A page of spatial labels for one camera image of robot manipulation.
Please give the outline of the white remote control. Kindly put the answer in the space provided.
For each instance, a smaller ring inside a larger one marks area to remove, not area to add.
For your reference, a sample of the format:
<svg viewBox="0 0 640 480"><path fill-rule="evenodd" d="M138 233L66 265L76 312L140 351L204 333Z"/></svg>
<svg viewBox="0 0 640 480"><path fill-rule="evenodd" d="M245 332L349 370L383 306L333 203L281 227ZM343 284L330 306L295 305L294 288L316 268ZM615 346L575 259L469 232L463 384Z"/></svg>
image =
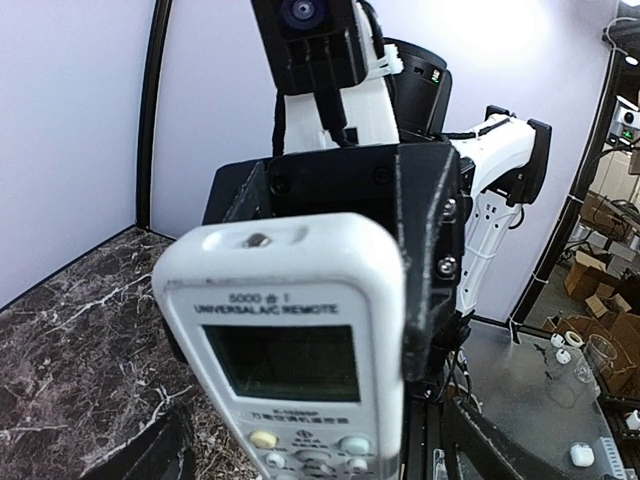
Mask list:
<svg viewBox="0 0 640 480"><path fill-rule="evenodd" d="M265 479L395 479L403 261L356 213L201 226L159 257L159 309Z"/></svg>

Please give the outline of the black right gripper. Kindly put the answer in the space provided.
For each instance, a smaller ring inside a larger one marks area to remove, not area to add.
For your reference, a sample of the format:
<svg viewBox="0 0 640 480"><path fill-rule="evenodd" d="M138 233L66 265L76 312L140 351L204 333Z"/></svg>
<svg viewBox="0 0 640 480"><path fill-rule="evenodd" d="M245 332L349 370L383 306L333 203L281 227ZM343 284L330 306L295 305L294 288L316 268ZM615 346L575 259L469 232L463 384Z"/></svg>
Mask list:
<svg viewBox="0 0 640 480"><path fill-rule="evenodd" d="M448 142L351 147L232 163L213 178L206 225L352 212L385 228L404 260L402 371L440 395L447 355L466 337L456 311L466 206Z"/></svg>

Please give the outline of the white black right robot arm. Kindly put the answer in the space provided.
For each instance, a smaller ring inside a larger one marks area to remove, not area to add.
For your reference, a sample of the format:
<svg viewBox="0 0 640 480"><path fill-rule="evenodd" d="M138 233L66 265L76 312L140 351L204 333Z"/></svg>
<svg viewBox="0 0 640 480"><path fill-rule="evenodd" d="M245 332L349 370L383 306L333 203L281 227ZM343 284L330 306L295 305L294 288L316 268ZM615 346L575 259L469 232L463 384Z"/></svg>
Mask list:
<svg viewBox="0 0 640 480"><path fill-rule="evenodd" d="M207 224L316 218L354 213L388 230L405 261L402 372L432 383L445 357L468 338L478 287L513 217L538 197L552 130L496 106L462 133L442 123L452 77L437 55L408 42L375 37L355 47L334 34L265 44L278 89L273 155L220 168ZM367 119L395 121L390 140L366 142L345 127L330 147L311 144L304 126L320 127L324 108L354 112L365 80L346 74L363 59L383 66L384 91Z"/></svg>

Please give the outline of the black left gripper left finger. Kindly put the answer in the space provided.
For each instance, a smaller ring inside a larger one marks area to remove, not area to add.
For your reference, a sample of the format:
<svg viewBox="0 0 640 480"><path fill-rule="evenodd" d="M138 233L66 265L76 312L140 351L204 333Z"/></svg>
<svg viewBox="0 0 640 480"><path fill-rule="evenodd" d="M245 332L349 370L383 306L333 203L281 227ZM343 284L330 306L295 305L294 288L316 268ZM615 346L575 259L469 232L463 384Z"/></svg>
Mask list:
<svg viewBox="0 0 640 480"><path fill-rule="evenodd" d="M194 479L191 412L172 407L109 460L90 479Z"/></svg>

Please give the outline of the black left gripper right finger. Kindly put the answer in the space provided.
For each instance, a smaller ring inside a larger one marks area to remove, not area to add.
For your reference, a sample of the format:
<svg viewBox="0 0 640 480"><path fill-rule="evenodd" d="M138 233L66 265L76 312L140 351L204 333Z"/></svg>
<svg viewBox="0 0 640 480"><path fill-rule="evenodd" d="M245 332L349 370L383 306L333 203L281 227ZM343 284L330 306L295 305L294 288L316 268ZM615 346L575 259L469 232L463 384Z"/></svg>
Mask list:
<svg viewBox="0 0 640 480"><path fill-rule="evenodd" d="M570 479L511 440L461 397L444 406L444 452L449 479L463 478L460 453L483 479Z"/></svg>

